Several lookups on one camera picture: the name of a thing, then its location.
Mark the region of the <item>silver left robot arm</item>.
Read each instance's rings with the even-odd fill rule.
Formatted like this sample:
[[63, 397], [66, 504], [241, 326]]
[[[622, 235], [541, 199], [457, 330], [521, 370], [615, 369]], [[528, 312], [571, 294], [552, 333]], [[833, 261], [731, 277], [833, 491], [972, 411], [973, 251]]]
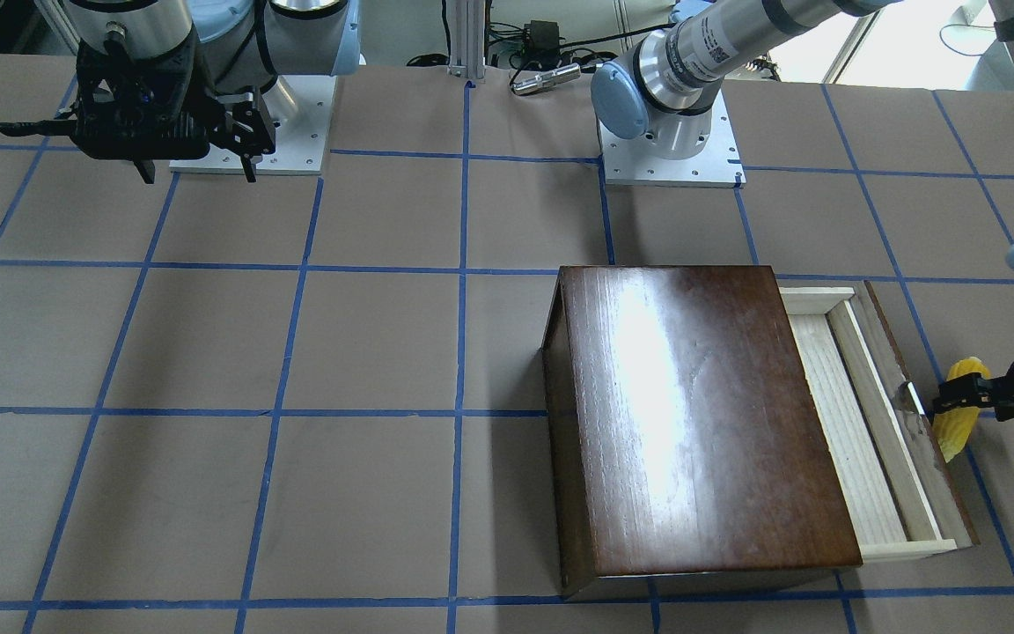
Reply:
[[[699, 117], [713, 104], [722, 79], [760, 53], [812, 31], [840, 13], [868, 17], [882, 1], [716, 1], [679, 23], [648, 32], [631, 51], [606, 62], [591, 81], [599, 123], [620, 139], [658, 134], [661, 125]], [[1014, 1], [991, 3], [996, 39], [1014, 65]], [[973, 425], [957, 413], [992, 409], [1014, 420], [1014, 362], [998, 378], [971, 371], [938, 386], [933, 429], [944, 457], [965, 448]]]

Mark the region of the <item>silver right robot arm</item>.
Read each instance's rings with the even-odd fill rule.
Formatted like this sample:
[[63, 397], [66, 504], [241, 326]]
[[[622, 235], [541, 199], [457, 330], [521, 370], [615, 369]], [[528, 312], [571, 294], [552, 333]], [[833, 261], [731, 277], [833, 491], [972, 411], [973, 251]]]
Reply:
[[319, 175], [335, 80], [362, 63], [357, 1], [69, 1], [77, 96], [54, 131], [145, 183]]

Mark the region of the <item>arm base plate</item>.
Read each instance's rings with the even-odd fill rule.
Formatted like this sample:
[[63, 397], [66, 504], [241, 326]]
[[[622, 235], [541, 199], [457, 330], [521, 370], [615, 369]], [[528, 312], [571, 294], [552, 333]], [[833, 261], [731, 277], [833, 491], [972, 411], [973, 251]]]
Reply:
[[222, 93], [259, 88], [276, 124], [276, 151], [262, 157], [256, 177], [319, 175], [333, 120], [335, 79], [330, 76], [260, 76], [256, 84], [209, 87], [195, 80], [182, 101], [182, 113], [195, 125], [196, 141], [165, 158], [178, 173], [243, 177], [240, 160], [232, 152], [209, 143], [209, 111]]

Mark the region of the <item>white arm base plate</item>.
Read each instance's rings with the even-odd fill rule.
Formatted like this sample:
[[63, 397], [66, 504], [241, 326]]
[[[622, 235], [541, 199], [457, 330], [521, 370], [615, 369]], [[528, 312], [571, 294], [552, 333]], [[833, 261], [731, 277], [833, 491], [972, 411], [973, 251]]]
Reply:
[[653, 115], [651, 128], [621, 139], [597, 123], [605, 181], [623, 186], [741, 188], [747, 183], [721, 83], [709, 88], [715, 101], [696, 116]]

